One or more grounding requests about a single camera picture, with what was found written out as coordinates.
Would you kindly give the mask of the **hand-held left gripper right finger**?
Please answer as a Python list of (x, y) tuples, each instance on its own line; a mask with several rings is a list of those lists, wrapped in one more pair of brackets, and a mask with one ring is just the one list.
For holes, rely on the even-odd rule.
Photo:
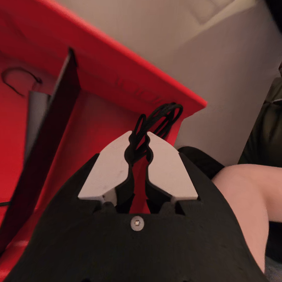
[(198, 200), (198, 193), (179, 152), (152, 132), (146, 133), (145, 193), (150, 213), (158, 213), (166, 202)]

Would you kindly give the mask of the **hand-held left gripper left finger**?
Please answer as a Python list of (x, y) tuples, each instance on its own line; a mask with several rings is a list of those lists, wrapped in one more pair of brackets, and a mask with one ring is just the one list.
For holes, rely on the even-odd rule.
[(127, 131), (100, 152), (78, 194), (80, 200), (111, 202), (116, 207), (133, 196), (134, 142), (134, 132)]

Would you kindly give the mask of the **red plastic bin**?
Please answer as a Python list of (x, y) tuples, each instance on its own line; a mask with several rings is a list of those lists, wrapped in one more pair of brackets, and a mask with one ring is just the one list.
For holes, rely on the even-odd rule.
[(23, 254), (43, 209), (95, 153), (132, 130), (140, 114), (170, 102), (184, 107), (166, 141), (174, 145), (182, 121), (207, 102), (169, 75), (54, 1), (1, 1), (1, 203), (11, 200), (24, 163), (28, 92), (52, 94), (69, 47), (81, 91), (36, 207), (1, 256), (1, 281)]

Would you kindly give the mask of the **person's right forearm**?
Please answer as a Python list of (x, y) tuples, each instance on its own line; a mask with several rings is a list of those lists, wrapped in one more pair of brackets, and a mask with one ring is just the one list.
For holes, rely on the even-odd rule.
[(282, 168), (233, 165), (223, 168), (212, 182), (233, 210), (247, 246), (264, 273), (269, 221), (282, 222)]

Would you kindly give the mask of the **black rounded pad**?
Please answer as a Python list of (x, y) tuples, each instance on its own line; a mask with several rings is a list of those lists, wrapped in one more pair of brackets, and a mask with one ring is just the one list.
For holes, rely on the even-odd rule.
[(224, 165), (195, 147), (185, 146), (179, 148), (178, 152), (184, 154), (210, 180), (224, 168)]

